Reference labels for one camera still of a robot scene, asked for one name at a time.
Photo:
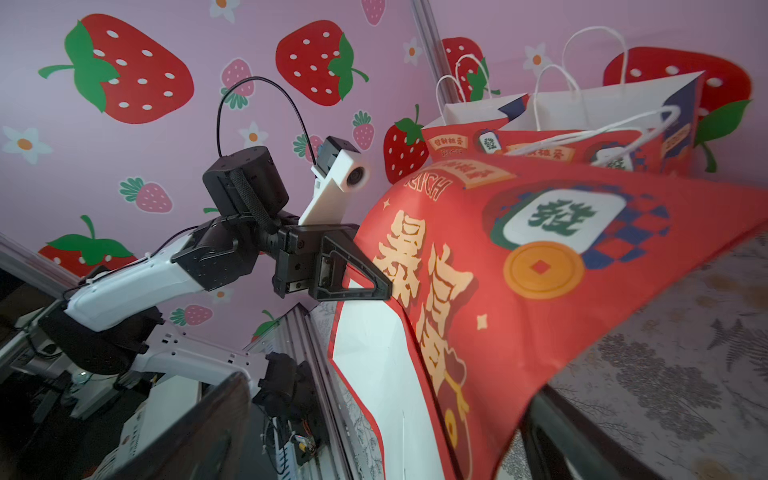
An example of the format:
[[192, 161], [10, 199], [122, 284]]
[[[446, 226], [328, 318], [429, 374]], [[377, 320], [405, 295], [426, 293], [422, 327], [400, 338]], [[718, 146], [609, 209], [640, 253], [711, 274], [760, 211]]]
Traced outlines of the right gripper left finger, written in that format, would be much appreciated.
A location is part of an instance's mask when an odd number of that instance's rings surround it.
[[247, 433], [246, 376], [229, 375], [112, 479], [234, 479]]

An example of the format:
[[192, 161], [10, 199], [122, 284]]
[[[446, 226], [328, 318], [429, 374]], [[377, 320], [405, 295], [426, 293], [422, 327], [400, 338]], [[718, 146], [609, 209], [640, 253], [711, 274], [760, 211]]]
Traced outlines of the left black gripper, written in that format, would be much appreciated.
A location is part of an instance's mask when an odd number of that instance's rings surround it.
[[390, 300], [391, 280], [355, 243], [356, 233], [355, 224], [282, 226], [272, 249], [275, 293], [306, 290], [319, 302]]

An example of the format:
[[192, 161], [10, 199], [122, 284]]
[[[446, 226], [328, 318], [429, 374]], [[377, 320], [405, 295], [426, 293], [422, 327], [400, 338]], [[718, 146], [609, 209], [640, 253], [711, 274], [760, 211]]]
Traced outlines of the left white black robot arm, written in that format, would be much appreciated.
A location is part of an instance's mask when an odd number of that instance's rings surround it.
[[279, 296], [390, 299], [391, 280], [355, 244], [357, 226], [343, 220], [370, 177], [362, 154], [330, 137], [312, 172], [312, 199], [293, 215], [285, 209], [288, 193], [267, 148], [217, 159], [203, 176], [216, 218], [129, 265], [96, 269], [41, 314], [39, 328], [93, 374], [160, 373], [209, 385], [238, 375], [256, 395], [262, 374], [247, 355], [175, 333], [159, 305], [229, 285], [251, 274], [261, 256], [275, 263], [272, 287]]

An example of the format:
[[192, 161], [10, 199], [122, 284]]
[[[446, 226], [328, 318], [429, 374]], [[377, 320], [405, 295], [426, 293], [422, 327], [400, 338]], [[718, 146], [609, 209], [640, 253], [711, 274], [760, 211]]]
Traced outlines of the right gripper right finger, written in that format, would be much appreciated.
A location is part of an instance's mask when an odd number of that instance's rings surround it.
[[660, 477], [548, 385], [530, 401], [521, 438], [534, 479]]

